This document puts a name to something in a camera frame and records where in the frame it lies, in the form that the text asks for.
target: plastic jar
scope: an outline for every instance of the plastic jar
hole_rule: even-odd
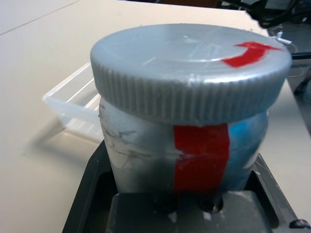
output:
[[[242,190],[291,63],[272,38],[213,25],[101,39],[91,64],[118,191]]]

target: jar lid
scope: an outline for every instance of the jar lid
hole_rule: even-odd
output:
[[[150,121],[210,125],[265,111],[292,58],[256,33],[214,25],[162,24],[104,37],[91,51],[100,95]]]

